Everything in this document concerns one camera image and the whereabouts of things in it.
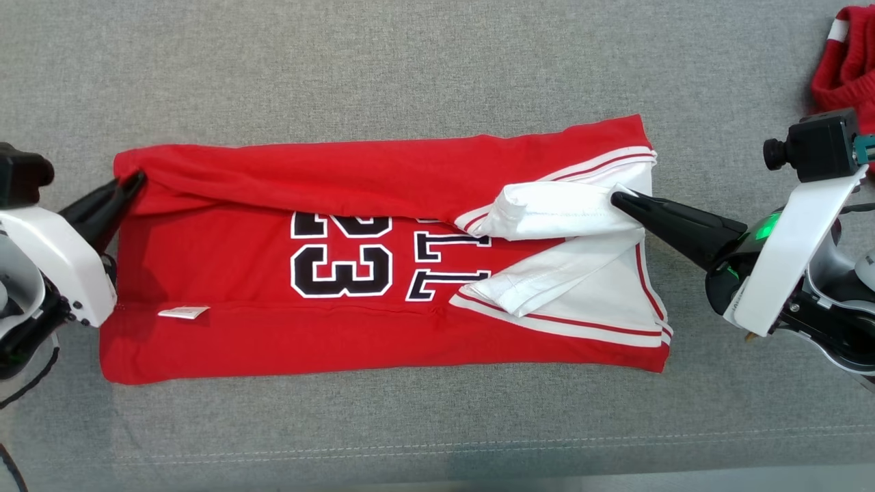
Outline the red shorts with white stripe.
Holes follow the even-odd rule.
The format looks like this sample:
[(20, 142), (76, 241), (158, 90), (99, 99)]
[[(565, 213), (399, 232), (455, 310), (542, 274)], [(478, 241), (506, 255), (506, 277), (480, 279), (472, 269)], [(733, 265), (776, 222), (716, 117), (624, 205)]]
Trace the red shorts with white stripe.
[(865, 134), (875, 134), (875, 3), (835, 16), (811, 94), (819, 112), (854, 109)]

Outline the red Bulls 23 jersey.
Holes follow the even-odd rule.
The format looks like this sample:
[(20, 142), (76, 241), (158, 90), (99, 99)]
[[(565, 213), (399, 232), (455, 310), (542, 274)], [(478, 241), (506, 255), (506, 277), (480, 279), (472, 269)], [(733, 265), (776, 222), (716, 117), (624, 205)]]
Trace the red Bulls 23 jersey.
[(553, 133), (120, 152), (110, 382), (472, 364), (660, 372), (638, 115)]

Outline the grey fabric sofa cushion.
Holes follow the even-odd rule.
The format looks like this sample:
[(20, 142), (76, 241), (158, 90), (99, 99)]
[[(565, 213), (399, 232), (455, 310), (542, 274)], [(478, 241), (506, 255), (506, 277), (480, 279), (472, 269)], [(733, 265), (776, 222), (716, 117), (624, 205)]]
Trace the grey fabric sofa cushion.
[[(741, 221), (791, 172), (762, 142), (811, 107), (853, 0), (0, 0), (0, 142), (50, 159), (47, 208), (148, 144), (553, 132), (643, 117), (657, 193)], [(713, 315), (647, 241), (662, 374), (571, 365), (169, 382), (101, 376), (96, 330), (0, 411), (31, 492), (875, 466), (875, 395), (789, 333)]]

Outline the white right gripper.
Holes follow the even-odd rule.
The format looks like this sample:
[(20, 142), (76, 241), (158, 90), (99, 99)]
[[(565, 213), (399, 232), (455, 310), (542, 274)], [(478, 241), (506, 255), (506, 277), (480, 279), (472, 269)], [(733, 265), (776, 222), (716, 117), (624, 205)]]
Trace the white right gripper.
[(705, 291), (712, 309), (735, 327), (765, 336), (796, 305), (807, 323), (825, 315), (832, 331), (842, 314), (869, 316), (869, 256), (854, 260), (837, 248), (839, 216), (863, 180), (859, 170), (798, 184), (781, 210), (749, 228), (647, 194), (613, 192), (612, 205), (703, 270), (730, 249), (707, 274)]

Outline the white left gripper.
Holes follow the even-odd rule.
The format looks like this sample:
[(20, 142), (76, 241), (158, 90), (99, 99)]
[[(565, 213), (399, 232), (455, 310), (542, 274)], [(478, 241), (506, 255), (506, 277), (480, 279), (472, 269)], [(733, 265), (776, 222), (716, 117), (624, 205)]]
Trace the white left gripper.
[(62, 296), (81, 303), (72, 310), (92, 326), (100, 327), (118, 300), (98, 252), (109, 246), (146, 182), (143, 171), (115, 178), (59, 214), (43, 208), (0, 210), (0, 227), (10, 240)]

